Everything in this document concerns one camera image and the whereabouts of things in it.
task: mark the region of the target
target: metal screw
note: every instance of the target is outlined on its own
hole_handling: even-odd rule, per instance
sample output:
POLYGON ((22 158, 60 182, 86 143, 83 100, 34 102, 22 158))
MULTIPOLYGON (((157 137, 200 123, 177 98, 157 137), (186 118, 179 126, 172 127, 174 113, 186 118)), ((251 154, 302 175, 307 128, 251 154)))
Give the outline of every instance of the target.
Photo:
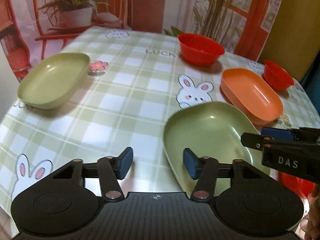
POLYGON ((196 191, 195 193, 193 193, 193 195, 196 198, 202 198, 202 199, 209 197, 209 193, 204 190, 196 191))
POLYGON ((106 197, 110 199, 116 199, 121 197, 121 193, 116 190, 110 190, 106 193, 106 197))

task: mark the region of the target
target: printed backdrop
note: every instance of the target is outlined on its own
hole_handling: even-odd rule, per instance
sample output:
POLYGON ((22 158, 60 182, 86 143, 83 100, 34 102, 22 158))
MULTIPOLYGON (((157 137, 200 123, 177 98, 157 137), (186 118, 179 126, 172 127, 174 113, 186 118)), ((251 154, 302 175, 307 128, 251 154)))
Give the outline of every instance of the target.
POLYGON ((0 41, 19 81, 92 25, 205 35, 257 60, 281 0, 0 0, 0 41))

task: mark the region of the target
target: green plate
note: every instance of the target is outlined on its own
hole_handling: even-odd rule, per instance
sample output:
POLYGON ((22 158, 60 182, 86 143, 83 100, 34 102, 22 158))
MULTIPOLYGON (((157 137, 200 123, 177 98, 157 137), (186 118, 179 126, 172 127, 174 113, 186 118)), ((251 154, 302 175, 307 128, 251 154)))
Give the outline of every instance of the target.
MULTIPOLYGON (((164 127, 164 149, 182 190, 190 196, 196 184, 182 162, 187 147, 198 157, 210 156, 221 163, 243 159, 269 175, 270 168, 261 164, 261 152, 241 145, 244 132, 258 133, 240 110, 222 102, 200 104, 172 115, 164 127)), ((215 195, 229 187, 230 179, 217 179, 215 195)))
POLYGON ((36 65, 22 80, 18 98, 26 105, 53 109, 68 101, 88 73, 90 58, 83 53, 58 53, 36 65))

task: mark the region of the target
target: red bowl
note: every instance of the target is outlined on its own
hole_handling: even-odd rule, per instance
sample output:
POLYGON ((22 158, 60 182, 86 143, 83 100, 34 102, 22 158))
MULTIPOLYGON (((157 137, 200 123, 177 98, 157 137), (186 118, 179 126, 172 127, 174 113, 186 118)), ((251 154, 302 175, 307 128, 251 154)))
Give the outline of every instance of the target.
POLYGON ((292 77, 278 64, 268 59, 264 63, 264 79, 274 90, 283 91, 294 85, 292 77))
POLYGON ((308 198, 308 195, 312 193, 315 186, 311 181, 300 179, 283 172, 279 172, 279 182, 291 189, 300 198, 308 198))
POLYGON ((224 54, 219 43, 199 34, 182 33, 178 39, 182 56, 193 65, 210 66, 224 54))

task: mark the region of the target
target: checkered tablecloth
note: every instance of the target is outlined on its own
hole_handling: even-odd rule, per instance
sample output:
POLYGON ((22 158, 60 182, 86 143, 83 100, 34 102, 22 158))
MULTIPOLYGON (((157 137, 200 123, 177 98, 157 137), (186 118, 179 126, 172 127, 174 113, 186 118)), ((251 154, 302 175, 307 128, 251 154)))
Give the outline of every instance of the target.
MULTIPOLYGON (((63 52, 81 52, 91 62, 108 62, 105 74, 87 75, 71 100, 61 108, 42 111, 17 101, 0 125, 0 205, 10 214, 18 156, 28 158, 29 176, 49 160, 53 170, 74 158, 85 163, 107 155, 118 156, 127 146, 134 150, 134 164, 121 182, 128 191, 180 191, 164 156, 163 128, 181 108, 176 95, 180 74, 195 85, 213 84, 213 101, 226 99, 220 90, 226 68, 247 68, 258 74, 263 65, 226 53, 211 68, 195 68, 179 56, 174 37, 154 33, 113 31, 92 27, 63 52)), ((284 114, 270 126, 318 127, 319 115, 308 96, 296 85, 280 94, 284 114)), ((95 179, 87 187, 99 195, 95 179)))

